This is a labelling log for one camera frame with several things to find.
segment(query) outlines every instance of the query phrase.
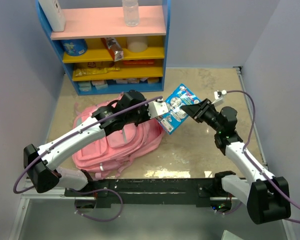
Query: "shelf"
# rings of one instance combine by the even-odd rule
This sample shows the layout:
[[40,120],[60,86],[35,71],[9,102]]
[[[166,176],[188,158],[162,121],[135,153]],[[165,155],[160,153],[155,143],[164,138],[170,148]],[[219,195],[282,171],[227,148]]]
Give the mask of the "shelf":
[[135,66],[120,64],[120,71],[111,71],[104,74],[91,76],[72,76],[74,82],[91,81],[91,80],[107,80],[107,79],[127,79],[127,78],[146,78],[146,77],[162,77],[164,68],[161,60],[157,60],[154,65]]
[[127,36],[166,35],[163,7],[139,6],[140,23],[126,26],[122,7],[63,9],[66,19],[62,32],[52,32],[52,40]]
[[92,91],[79,91],[79,95],[120,94],[122,92],[128,92],[132,89],[138,92],[158,92],[163,91],[163,85],[161,82],[152,84],[109,84],[107,88],[100,90],[97,90],[94,86],[92,86]]
[[[124,60],[141,60],[141,59],[164,59],[165,50],[162,36],[148,36],[148,48],[143,52],[131,52],[127,49],[125,37],[117,37],[118,43],[123,49]],[[102,62],[113,61],[108,50],[101,42],[100,38],[86,39],[88,50],[81,56],[69,56],[64,53],[63,62],[71,63],[86,63],[86,62]]]

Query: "pink backpack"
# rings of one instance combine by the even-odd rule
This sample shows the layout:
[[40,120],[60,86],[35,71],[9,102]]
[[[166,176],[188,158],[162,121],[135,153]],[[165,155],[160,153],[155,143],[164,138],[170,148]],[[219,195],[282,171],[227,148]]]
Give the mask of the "pink backpack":
[[[106,106],[111,101],[87,107],[80,113],[73,124],[73,128],[79,126],[101,106]],[[77,168],[95,173],[95,179],[104,179],[111,171],[117,170],[116,177],[135,158],[143,156],[155,150],[165,131],[156,119],[151,119],[135,126],[133,123],[125,125],[123,130],[113,132],[103,139],[97,140],[85,146],[72,155]]]

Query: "roll of paper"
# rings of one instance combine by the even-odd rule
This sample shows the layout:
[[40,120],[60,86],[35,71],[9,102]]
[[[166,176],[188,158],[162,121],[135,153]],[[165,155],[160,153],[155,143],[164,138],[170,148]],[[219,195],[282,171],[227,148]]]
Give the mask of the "roll of paper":
[[130,52],[140,53],[148,48],[147,36],[128,36],[126,45]]

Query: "marble surface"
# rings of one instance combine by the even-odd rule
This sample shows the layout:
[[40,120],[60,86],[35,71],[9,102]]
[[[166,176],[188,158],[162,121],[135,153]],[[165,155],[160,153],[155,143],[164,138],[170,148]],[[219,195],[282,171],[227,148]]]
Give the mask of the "marble surface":
[[[97,103],[111,100],[117,94],[78,96],[65,77],[55,116],[51,125],[48,141],[55,140],[73,126],[78,110]],[[241,84],[235,69],[232,68],[170,68],[166,70],[163,92],[145,92],[146,98],[163,96],[167,98],[179,84],[185,84],[199,98],[214,99],[215,90],[241,90]],[[229,93],[225,104],[238,111],[237,131],[246,141],[251,127],[251,118],[243,94]],[[223,156],[214,142],[215,132],[205,123],[196,123],[188,118],[172,135],[166,134],[158,149],[137,158],[132,166],[126,168],[120,178],[209,178],[222,171],[234,171],[240,177],[243,175],[227,157]],[[262,161],[261,153],[255,138],[252,136],[248,147],[250,152]],[[64,161],[61,167],[76,169],[71,158]]]

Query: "white bottle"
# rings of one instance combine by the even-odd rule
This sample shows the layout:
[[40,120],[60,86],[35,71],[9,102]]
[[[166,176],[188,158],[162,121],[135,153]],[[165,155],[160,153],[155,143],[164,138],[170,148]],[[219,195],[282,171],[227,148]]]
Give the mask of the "white bottle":
[[135,27],[139,24],[138,0],[122,0],[124,22],[128,27]]
[[63,32],[66,18],[58,0],[39,0],[40,6],[54,32]]

